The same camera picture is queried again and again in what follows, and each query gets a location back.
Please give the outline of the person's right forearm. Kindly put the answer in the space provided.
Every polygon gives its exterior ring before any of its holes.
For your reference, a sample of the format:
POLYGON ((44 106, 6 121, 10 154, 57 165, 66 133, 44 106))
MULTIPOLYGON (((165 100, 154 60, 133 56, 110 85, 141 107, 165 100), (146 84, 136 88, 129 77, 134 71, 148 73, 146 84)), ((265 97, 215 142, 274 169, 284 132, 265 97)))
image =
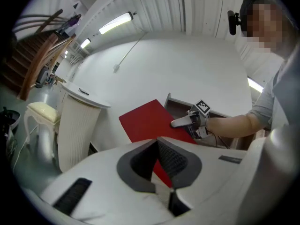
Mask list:
POLYGON ((208 118, 206 128, 216 136, 241 138, 252 135, 264 128, 254 114, 230 118, 208 118))

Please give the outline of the person's grey shirt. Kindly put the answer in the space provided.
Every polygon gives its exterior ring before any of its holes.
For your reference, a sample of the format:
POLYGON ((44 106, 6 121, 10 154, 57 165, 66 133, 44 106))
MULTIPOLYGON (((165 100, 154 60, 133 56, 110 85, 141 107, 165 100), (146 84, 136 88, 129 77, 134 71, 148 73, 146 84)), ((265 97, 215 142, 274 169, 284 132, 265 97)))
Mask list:
POLYGON ((300 42, 266 83, 247 116, 254 132, 300 123, 300 42))

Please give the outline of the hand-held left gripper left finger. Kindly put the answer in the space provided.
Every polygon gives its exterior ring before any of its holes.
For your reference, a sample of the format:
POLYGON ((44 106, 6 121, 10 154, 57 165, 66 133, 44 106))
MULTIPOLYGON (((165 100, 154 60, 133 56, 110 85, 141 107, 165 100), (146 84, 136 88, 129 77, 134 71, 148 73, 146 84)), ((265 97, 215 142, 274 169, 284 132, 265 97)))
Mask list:
POLYGON ((143 141, 140 146, 120 157, 117 162, 117 173, 134 191, 155 193, 156 187, 151 182, 151 177, 157 160, 157 141, 155 139, 143 141))

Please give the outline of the dark wooden staircase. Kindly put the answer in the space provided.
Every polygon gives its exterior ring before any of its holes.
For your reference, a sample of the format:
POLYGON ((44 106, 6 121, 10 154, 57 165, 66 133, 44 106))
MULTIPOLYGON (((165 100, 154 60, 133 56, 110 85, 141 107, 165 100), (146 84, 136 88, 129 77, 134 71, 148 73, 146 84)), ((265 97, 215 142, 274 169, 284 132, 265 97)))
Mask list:
POLYGON ((0 83, 26 101, 31 89, 42 84, 39 76, 52 72, 60 54, 75 38, 56 32, 68 21, 63 9, 51 15, 20 15, 12 29, 12 50, 0 65, 0 83))

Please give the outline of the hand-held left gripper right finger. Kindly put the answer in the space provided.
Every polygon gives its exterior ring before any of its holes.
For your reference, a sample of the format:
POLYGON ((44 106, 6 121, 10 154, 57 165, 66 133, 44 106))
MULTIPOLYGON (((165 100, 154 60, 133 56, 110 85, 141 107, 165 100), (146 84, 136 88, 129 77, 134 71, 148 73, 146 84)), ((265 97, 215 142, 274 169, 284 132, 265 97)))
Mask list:
POLYGON ((158 160, 171 180, 172 188, 191 186, 202 170, 200 158, 169 141, 159 137, 158 160))

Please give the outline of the white round pedestal table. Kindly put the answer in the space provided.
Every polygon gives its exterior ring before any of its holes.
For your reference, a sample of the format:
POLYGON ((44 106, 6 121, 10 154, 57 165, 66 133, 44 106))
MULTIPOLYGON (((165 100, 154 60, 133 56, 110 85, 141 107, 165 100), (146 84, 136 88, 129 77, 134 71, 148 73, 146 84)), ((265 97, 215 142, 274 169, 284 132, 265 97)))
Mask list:
POLYGON ((111 105, 102 98, 67 81, 60 84, 57 110, 60 125, 57 135, 60 170, 64 173, 84 160, 89 153, 90 141, 102 109, 111 105))

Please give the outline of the red book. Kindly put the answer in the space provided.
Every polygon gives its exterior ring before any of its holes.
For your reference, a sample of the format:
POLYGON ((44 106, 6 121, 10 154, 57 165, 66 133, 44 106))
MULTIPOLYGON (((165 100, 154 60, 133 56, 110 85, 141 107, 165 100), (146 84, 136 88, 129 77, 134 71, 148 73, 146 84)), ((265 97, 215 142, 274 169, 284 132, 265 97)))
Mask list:
MULTIPOLYGON (((171 128, 172 115, 157 101, 152 100, 119 117, 121 125, 131 142, 139 142, 158 137, 170 137, 195 144, 194 139, 183 128, 171 128)), ((171 188, 171 180, 163 170, 159 160, 155 163, 153 173, 171 188)))

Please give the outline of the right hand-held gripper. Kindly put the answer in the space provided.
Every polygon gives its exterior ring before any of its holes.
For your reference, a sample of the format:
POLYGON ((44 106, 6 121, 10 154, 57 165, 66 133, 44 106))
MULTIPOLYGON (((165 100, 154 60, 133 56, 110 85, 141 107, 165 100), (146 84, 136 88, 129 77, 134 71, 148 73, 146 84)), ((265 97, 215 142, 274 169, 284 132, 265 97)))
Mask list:
POLYGON ((186 116, 173 120, 172 128, 184 128, 193 139, 203 139, 211 136, 206 128, 211 107, 202 99, 192 105, 186 116))

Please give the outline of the cream cushioned stool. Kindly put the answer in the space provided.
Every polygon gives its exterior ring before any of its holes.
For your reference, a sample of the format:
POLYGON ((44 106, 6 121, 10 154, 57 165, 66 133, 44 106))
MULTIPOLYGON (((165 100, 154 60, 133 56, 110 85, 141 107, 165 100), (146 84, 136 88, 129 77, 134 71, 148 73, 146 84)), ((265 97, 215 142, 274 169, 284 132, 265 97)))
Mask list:
POLYGON ((34 102, 28 104, 23 119, 26 132, 26 144, 30 143, 30 132, 28 126, 29 117, 32 117, 37 123, 37 130, 39 130, 39 125, 45 125, 48 128, 50 132, 50 142, 52 144, 52 158, 54 159, 55 134, 58 133, 60 125, 59 112, 44 102, 34 102))

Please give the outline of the grey wooden desk with hutch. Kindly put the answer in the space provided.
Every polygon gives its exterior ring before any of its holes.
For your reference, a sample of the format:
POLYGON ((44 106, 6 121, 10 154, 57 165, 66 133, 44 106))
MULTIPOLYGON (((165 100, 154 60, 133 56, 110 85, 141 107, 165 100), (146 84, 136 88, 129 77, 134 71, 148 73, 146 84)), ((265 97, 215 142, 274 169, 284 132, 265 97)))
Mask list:
MULTIPOLYGON (((171 97, 169 93, 164 105, 164 108, 172 115, 174 119, 178 119, 186 115, 186 112, 190 110, 192 104, 174 99, 171 97)), ((199 145, 209 146, 209 147, 218 147, 226 149, 229 147, 230 149, 236 150, 248 150, 252 141, 258 138, 264 138, 269 135, 270 131, 268 130, 260 130, 256 134, 249 135, 242 138, 228 138, 214 135, 203 139, 194 139, 194 141, 199 145)))

